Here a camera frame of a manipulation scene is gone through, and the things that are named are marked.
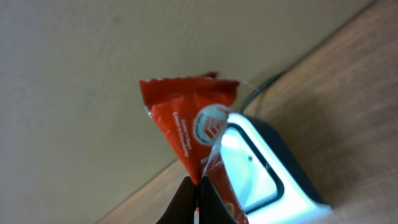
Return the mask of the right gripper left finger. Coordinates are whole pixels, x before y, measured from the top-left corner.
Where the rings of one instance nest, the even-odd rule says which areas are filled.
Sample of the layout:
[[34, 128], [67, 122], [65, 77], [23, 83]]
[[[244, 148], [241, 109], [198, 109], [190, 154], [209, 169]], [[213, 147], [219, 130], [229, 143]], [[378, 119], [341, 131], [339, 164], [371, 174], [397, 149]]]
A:
[[156, 224], [194, 224], [196, 207], [197, 188], [191, 178], [186, 176]]

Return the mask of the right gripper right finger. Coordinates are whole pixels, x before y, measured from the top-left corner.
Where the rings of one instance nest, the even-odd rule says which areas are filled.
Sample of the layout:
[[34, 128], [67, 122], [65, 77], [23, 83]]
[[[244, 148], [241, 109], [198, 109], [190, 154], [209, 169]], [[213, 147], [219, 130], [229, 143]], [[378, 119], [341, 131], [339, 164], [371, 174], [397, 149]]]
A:
[[237, 224], [207, 176], [198, 189], [199, 224]]

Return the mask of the red coffee stick sachet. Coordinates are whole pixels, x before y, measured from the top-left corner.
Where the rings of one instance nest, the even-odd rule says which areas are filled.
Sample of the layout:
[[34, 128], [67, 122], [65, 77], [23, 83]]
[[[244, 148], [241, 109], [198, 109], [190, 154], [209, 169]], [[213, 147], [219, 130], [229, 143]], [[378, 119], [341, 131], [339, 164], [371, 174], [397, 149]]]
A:
[[236, 223], [248, 222], [217, 151], [238, 86], [239, 81], [219, 79], [216, 72], [139, 82], [148, 115], [197, 188], [194, 223], [199, 223], [198, 189], [204, 176], [210, 179]]

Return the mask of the white barcode scanner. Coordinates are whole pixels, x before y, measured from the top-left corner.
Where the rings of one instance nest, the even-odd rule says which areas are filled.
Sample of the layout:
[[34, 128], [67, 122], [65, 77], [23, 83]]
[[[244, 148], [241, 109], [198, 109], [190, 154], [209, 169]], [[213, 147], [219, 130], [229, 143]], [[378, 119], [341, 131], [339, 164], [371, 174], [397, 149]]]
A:
[[221, 157], [250, 224], [308, 223], [332, 213], [279, 133], [265, 121], [230, 114]]

